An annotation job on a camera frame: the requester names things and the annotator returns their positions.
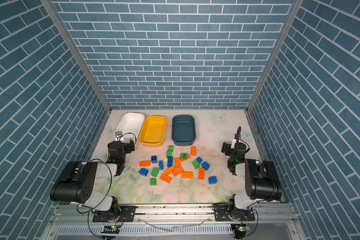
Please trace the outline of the narrow blue lego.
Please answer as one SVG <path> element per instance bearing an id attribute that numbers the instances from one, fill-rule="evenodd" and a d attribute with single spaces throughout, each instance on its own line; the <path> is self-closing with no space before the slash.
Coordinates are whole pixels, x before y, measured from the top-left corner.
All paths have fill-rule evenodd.
<path id="1" fill-rule="evenodd" d="M 159 161 L 159 169 L 163 170 L 164 169 L 164 163 L 163 161 Z"/>

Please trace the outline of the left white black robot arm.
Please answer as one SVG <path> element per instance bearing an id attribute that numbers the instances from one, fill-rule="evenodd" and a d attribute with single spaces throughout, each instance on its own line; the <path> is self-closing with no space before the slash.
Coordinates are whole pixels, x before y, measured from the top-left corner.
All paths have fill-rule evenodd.
<path id="1" fill-rule="evenodd" d="M 52 187 L 50 198 L 55 202 L 75 202 L 89 208 L 94 223 L 132 222 L 136 207 L 120 207 L 118 199 L 94 189 L 96 178 L 120 176 L 126 155 L 135 150 L 135 140 L 108 144 L 108 160 L 93 159 L 87 163 L 68 162 Z"/>

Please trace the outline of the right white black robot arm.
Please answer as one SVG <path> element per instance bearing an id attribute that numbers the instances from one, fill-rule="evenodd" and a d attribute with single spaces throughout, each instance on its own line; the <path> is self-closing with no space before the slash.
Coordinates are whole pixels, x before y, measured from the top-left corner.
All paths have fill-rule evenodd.
<path id="1" fill-rule="evenodd" d="M 222 153 L 229 157 L 227 167 L 234 176 L 245 178 L 245 191 L 234 194 L 228 203 L 228 215 L 233 221 L 253 214 L 252 206 L 260 202 L 279 201 L 282 187 L 273 162 L 259 162 L 245 158 L 249 148 L 236 142 L 222 145 Z"/>

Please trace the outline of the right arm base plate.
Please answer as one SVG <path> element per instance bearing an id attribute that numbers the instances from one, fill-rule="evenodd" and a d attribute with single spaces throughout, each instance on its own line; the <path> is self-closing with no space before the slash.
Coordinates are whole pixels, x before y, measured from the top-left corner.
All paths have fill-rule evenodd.
<path id="1" fill-rule="evenodd" d="M 250 210 L 240 210 L 224 203 L 212 204 L 211 207 L 214 212 L 215 221 L 217 222 L 255 220 L 254 213 Z"/>

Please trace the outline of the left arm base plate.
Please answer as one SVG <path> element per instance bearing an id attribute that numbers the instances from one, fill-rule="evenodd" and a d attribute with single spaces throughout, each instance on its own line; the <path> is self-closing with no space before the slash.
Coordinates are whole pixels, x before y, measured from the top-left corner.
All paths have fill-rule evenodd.
<path id="1" fill-rule="evenodd" d="M 108 211 L 94 211 L 94 223 L 133 222 L 136 206 L 111 207 Z"/>

